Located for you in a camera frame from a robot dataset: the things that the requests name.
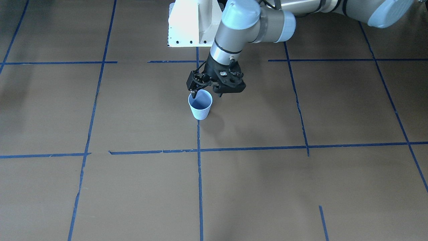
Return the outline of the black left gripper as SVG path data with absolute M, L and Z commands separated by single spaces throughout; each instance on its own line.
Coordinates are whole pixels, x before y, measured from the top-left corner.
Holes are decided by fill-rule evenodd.
M 196 70 L 191 71 L 191 73 L 188 76 L 187 79 L 187 89 L 191 91 L 191 97 L 193 99 L 196 98 L 197 93 L 200 89 L 206 88 L 208 86 L 215 86 L 217 83 L 213 81 L 211 78 L 212 75 L 212 64 L 216 61 L 211 54 L 208 55 L 208 58 L 206 61 L 204 61 L 203 64 L 205 64 L 204 70 L 199 73 L 199 69 L 202 67 L 198 67 Z M 218 93 L 218 97 L 221 98 L 223 96 L 223 93 Z

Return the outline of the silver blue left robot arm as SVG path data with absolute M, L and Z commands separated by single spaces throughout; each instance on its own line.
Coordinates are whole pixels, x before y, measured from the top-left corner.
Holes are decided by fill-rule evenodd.
M 412 0 L 228 0 L 204 70 L 191 71 L 187 88 L 192 98 L 208 86 L 219 95 L 242 92 L 246 84 L 237 60 L 245 44 L 289 40 L 298 16 L 334 12 L 387 28 L 412 4 Z

